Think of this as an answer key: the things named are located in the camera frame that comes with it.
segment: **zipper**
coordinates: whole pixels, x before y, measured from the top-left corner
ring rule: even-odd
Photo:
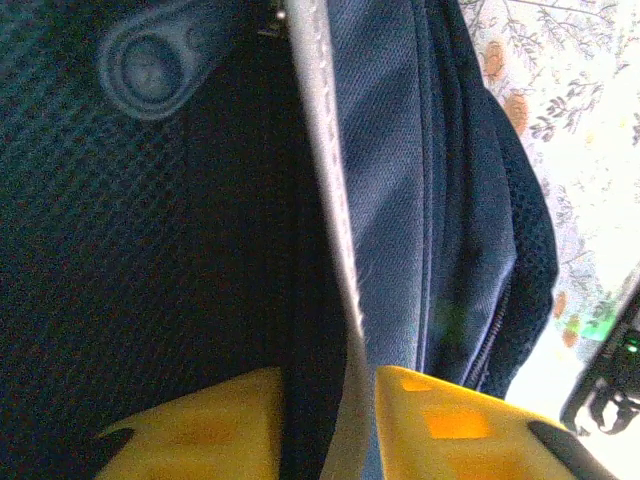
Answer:
[[[498,304],[498,308],[496,308],[495,313],[493,314],[493,318],[491,319],[491,325],[489,326],[489,331],[482,341],[482,346],[478,351],[478,355],[473,360],[471,364],[471,368],[469,369],[469,373],[467,373],[467,377],[463,382],[463,386],[466,388],[472,388],[473,390],[477,390],[480,387],[480,382],[483,377],[483,373],[486,370],[487,363],[489,361],[489,353],[491,353],[491,348],[495,343],[496,337],[500,330],[502,330],[502,324],[504,322],[504,316],[507,313],[507,307],[509,305],[509,297],[511,296],[511,278],[507,281],[507,284],[504,287],[502,292],[502,296],[500,297],[500,302]]]

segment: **floral pattern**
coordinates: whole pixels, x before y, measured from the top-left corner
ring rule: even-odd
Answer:
[[[552,215],[560,263],[552,322],[588,361],[640,263],[640,4],[459,2],[485,85]]]

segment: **nylon fabric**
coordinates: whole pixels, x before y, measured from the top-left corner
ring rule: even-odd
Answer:
[[[340,0],[329,13],[369,363],[464,382],[514,266],[536,264],[547,274],[535,291],[510,300],[531,316],[507,315],[484,377],[508,379],[483,387],[500,394],[528,352],[507,345],[535,342],[555,279],[553,252],[532,255],[517,237],[548,246],[553,233],[544,222],[514,227],[527,202],[509,176],[527,160],[501,148],[519,141],[487,98],[459,6]],[[535,177],[525,177],[518,185],[543,218]],[[520,269],[512,281],[530,275]],[[374,431],[364,478],[381,476]]]
[[[145,123],[53,8],[0,5],[0,476],[68,478],[111,423],[279,365],[283,478],[317,478],[346,324],[288,45],[252,36]]]

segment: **leaf print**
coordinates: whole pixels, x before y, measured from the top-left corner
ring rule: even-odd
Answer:
[[[540,187],[542,188],[542,195],[544,195],[544,198],[547,198],[549,197],[549,195],[551,195],[551,184],[549,183],[549,179],[543,178],[540,182]]]
[[[637,179],[634,184],[633,184],[634,188],[635,188],[635,193],[633,195],[633,201],[636,204],[640,205],[640,178]]]
[[[565,119],[562,128],[571,133],[576,131],[580,119],[585,112],[591,112],[600,101],[604,85],[598,82],[571,80],[567,87],[566,98],[557,96],[549,100],[546,116],[537,117],[543,122],[531,126],[533,138],[542,138],[548,142],[553,138],[557,122]]]
[[[567,328],[574,332],[578,331],[580,329],[580,316],[577,314],[571,315],[567,322]]]
[[[507,23],[502,31],[509,34],[509,44],[513,45],[516,54],[530,67],[537,68],[538,57],[543,50],[537,32],[529,33],[525,24],[512,16],[507,0],[504,0],[504,4],[507,10]]]
[[[556,213],[556,225],[558,227],[562,227],[570,222],[573,221],[574,219],[574,213],[573,213],[573,205],[571,204],[571,201],[569,200],[569,197],[567,196],[567,192],[566,189],[564,188],[564,186],[560,186],[559,187],[559,192],[560,195],[558,195],[556,201],[558,202],[558,210],[555,212]],[[583,254],[581,253],[578,257],[575,257],[567,262],[564,262],[566,264],[570,264],[571,262],[573,262],[574,260],[577,260],[578,258],[580,258]]]
[[[604,3],[602,7],[598,7],[596,6],[596,8],[598,8],[597,11],[593,10],[593,9],[578,9],[578,8],[572,8],[572,7],[566,7],[563,5],[558,5],[558,2],[554,2],[552,4],[548,4],[548,3],[542,3],[542,2],[536,2],[533,0],[507,0],[509,2],[512,3],[522,3],[525,5],[531,5],[531,6],[537,6],[537,7],[543,7],[543,8],[549,8],[549,9],[553,9],[553,10],[559,10],[559,11],[564,11],[564,12],[571,12],[571,13],[577,13],[583,16],[590,16],[590,17],[595,17],[601,21],[603,21],[604,23],[606,23],[607,25],[611,25],[613,23],[613,21],[611,20],[611,10],[615,9],[615,7],[618,6],[617,3],[613,3],[613,2],[608,2],[608,3]],[[589,2],[588,5],[590,5],[591,7],[593,7],[594,5],[596,5],[595,1]]]
[[[483,30],[487,28],[493,28],[493,19],[490,20],[489,25],[485,25],[482,21],[482,9],[487,0],[459,0],[458,3],[464,15],[467,23],[467,30],[471,40],[475,42]]]
[[[640,113],[634,113],[633,116],[636,119],[636,124],[633,126],[633,146],[635,147],[640,143]]]
[[[600,300],[592,312],[591,319],[587,324],[593,328],[597,327],[603,320],[611,317],[616,311],[616,302],[611,297],[611,292],[607,293],[602,300]]]
[[[621,28],[620,33],[618,34],[618,47],[615,52],[617,67],[613,74],[614,77],[631,65],[629,59],[625,57],[628,53],[629,47],[640,41],[640,20],[636,19],[635,13],[631,16],[633,20],[631,21],[629,28]]]

